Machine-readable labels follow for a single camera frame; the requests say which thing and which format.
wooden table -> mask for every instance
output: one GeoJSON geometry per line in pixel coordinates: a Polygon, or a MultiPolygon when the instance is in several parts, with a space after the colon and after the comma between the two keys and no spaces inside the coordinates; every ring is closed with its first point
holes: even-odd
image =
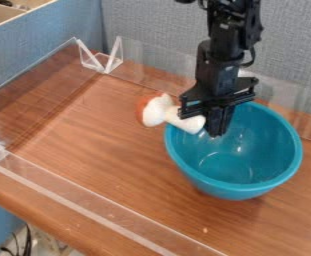
{"type": "MultiPolygon", "coordinates": [[[[311,141],[303,140],[302,167],[284,185],[243,202],[215,199],[175,167],[163,126],[145,129],[135,121],[135,102],[151,91],[92,75],[67,49],[0,90],[0,141],[227,255],[310,256],[311,141]]],[[[288,118],[311,118],[280,111],[288,118]]],[[[0,205],[87,255],[156,255],[2,174],[0,205]]]]}

gray fabric partition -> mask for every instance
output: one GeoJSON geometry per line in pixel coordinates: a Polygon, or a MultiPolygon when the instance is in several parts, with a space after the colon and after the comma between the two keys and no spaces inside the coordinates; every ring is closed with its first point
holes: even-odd
{"type": "MultiPolygon", "coordinates": [[[[311,0],[263,0],[263,41],[251,71],[311,87],[311,0]]],[[[121,35],[195,54],[206,14],[173,0],[103,0],[107,47],[121,35]]]]}
{"type": "Polygon", "coordinates": [[[0,86],[72,37],[101,48],[99,0],[59,0],[0,26],[0,86]]]}

teal bowl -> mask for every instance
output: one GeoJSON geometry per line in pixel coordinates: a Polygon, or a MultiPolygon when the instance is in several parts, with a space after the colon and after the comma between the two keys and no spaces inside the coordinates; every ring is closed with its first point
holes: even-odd
{"type": "Polygon", "coordinates": [[[211,196],[246,200],[267,193],[295,174],[302,143],[295,129],[254,102],[239,105],[227,133],[211,138],[167,125],[171,159],[195,187],[211,196]]]}

